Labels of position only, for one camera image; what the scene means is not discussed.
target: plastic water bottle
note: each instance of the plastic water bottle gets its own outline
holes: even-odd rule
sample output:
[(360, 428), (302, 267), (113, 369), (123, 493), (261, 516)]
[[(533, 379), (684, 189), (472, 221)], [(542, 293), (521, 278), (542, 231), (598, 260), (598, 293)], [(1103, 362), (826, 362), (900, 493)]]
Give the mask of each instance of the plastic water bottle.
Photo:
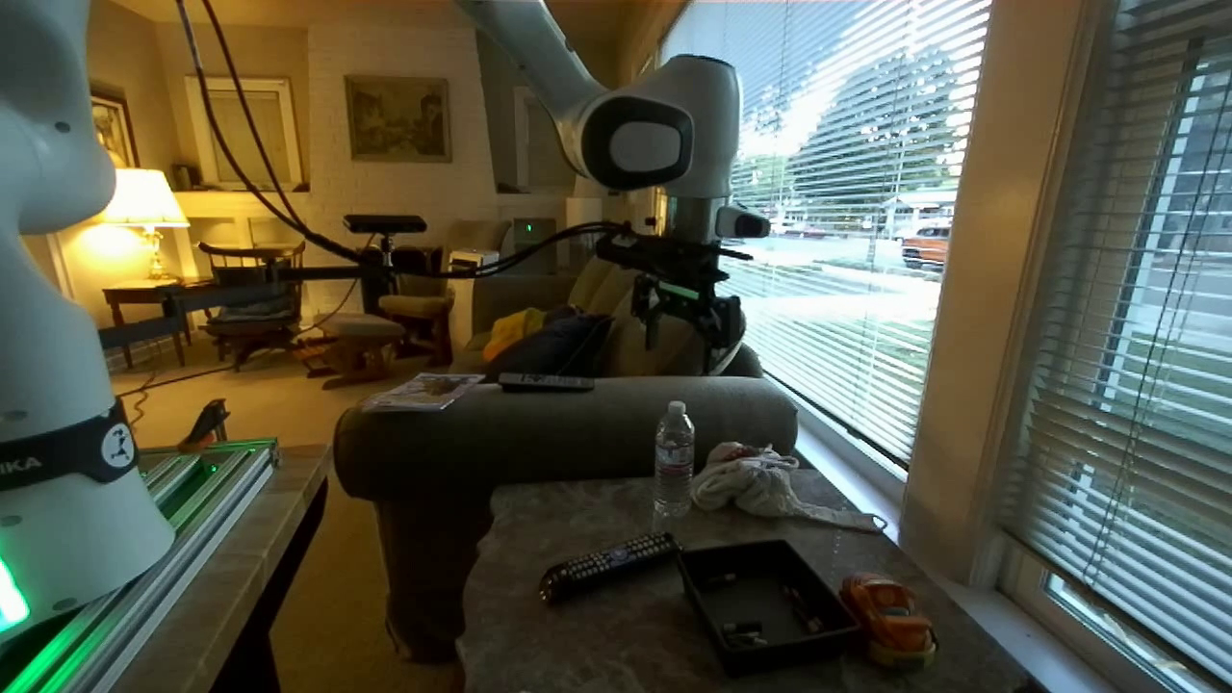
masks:
[(653, 432), (653, 534), (668, 534), (689, 511), (694, 438), (684, 400), (668, 400)]

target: ceiling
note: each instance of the ceiling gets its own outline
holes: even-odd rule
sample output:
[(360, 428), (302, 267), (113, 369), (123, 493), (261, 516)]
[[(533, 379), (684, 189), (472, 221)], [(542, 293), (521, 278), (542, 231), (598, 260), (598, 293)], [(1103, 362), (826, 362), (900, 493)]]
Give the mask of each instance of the ceiling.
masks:
[[(113, 0), (152, 25), (175, 25), (175, 0)], [(210, 0), (218, 25), (234, 27), (306, 27), (306, 25), (419, 25), (451, 27), (465, 25), (454, 0)], [(632, 0), (545, 0), (551, 17), (566, 33), (568, 47), (586, 62), (613, 62), (619, 52)]]

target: framed picture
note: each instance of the framed picture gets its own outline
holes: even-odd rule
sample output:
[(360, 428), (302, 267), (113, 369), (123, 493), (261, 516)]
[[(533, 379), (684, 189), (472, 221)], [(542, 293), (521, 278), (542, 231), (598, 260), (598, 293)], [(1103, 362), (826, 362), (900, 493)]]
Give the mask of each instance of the framed picture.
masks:
[(451, 84), (437, 77), (346, 77), (355, 161), (451, 161)]
[(281, 189), (302, 189), (302, 161), (299, 161), (299, 131), (297, 131), (297, 110), (292, 110), (292, 84), (281, 77), (243, 77), (238, 89), (247, 97), (247, 110), (255, 115), (255, 128), (261, 134), (261, 146), (268, 154), (268, 169), (261, 161), (259, 139), (250, 134), (250, 124), (243, 115), (243, 99), (232, 77), (207, 77), (205, 97), (195, 77), (186, 77), (187, 89), (187, 121), (195, 134), (195, 158), (201, 158), (201, 181), (210, 189), (247, 189), (234, 165), (227, 161), (218, 134), (207, 124), (205, 97), (214, 113), (214, 124), (227, 139), (227, 152), (234, 154), (238, 169), (259, 187), (272, 189), (272, 176)]
[(129, 134), (125, 106), (118, 93), (91, 93), (89, 97), (89, 115), (98, 146), (106, 152), (116, 169), (136, 169), (138, 165), (138, 142)]

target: green light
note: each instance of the green light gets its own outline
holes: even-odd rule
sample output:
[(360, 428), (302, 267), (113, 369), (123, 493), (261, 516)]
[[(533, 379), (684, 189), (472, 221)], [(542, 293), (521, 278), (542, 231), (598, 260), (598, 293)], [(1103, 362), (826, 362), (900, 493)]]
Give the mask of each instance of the green light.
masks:
[(24, 625), (30, 618), (25, 599), (15, 591), (2, 557), (0, 557), (0, 632)]

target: lamp shade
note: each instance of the lamp shade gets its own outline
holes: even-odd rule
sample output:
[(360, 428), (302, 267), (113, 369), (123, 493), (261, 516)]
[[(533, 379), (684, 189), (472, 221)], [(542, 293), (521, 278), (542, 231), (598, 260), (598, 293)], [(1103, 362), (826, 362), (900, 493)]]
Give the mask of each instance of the lamp shade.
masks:
[(175, 197), (165, 187), (160, 169), (116, 169), (116, 197), (102, 207), (106, 224), (125, 226), (187, 226), (187, 216), (181, 214)]

